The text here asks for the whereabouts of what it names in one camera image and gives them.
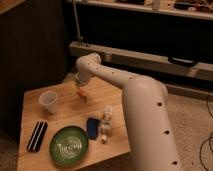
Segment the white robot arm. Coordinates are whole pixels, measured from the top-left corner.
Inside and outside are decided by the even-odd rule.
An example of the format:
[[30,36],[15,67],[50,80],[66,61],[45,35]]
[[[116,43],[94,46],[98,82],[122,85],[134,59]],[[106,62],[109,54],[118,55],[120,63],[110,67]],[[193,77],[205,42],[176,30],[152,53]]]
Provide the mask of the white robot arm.
[[96,76],[122,90],[122,107],[136,171],[183,171],[167,113],[168,91],[160,81],[101,64],[97,53],[76,61],[77,80]]

